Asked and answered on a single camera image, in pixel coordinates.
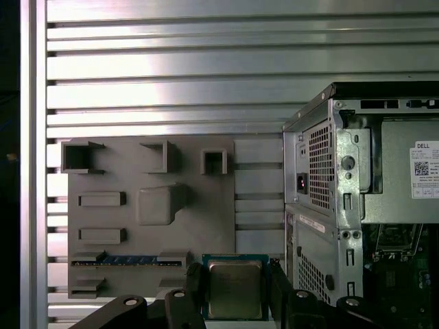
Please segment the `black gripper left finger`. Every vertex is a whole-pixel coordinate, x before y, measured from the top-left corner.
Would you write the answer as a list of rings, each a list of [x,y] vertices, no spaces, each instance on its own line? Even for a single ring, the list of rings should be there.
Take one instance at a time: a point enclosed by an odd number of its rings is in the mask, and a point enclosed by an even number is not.
[[[72,327],[95,328],[205,328],[202,304],[206,290],[206,269],[193,263],[183,288],[168,292],[148,304],[144,297],[123,295],[91,313]]]

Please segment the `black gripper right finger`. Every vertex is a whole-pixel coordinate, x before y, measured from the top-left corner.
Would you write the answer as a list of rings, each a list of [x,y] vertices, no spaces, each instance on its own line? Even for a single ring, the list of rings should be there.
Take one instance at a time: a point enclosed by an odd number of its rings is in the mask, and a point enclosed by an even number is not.
[[[395,312],[382,301],[358,296],[341,297],[334,306],[311,291],[294,289],[279,261],[270,261],[270,311],[277,328],[437,328],[438,285],[425,300],[408,292],[400,301],[413,308]]]

